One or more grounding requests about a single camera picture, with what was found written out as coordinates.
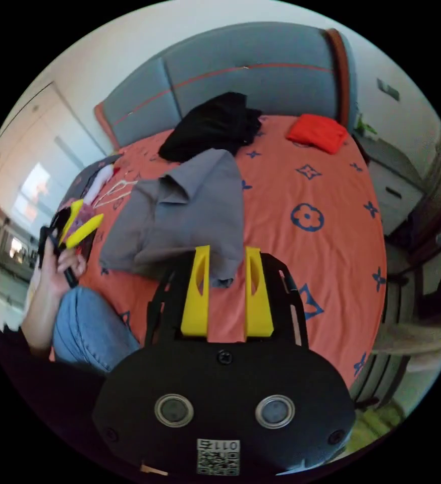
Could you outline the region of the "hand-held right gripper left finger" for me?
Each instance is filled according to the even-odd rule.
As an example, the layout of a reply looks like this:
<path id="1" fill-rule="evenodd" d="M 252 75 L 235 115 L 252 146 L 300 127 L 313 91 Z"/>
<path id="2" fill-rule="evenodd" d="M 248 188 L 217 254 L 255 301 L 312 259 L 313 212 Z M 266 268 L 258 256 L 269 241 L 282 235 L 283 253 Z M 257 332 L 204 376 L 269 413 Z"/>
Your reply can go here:
<path id="1" fill-rule="evenodd" d="M 188 279 L 180 331 L 184 337 L 206 337 L 208 332 L 210 246 L 195 249 Z"/>

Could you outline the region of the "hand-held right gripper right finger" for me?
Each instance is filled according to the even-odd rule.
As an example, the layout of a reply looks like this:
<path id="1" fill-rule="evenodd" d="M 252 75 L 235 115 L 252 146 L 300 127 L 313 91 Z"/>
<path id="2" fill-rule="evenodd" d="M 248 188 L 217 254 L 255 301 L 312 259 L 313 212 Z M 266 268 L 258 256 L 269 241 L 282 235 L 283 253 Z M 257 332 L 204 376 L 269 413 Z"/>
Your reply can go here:
<path id="1" fill-rule="evenodd" d="M 245 249 L 245 336 L 270 338 L 274 331 L 266 280 L 258 248 Z"/>

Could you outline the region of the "person's left hand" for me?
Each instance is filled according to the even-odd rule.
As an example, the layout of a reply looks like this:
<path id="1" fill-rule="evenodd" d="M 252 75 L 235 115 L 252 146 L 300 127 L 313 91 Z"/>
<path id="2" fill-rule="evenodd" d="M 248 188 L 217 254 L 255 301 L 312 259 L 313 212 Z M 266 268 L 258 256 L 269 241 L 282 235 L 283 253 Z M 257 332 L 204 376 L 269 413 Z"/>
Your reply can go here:
<path id="1" fill-rule="evenodd" d="M 75 249 L 65 249 L 58 256 L 54 252 L 54 245 L 48 239 L 44 248 L 40 280 L 34 299 L 41 303 L 59 301 L 70 289 L 66 280 L 66 271 L 71 270 L 76 279 L 85 273 L 87 263 Z"/>

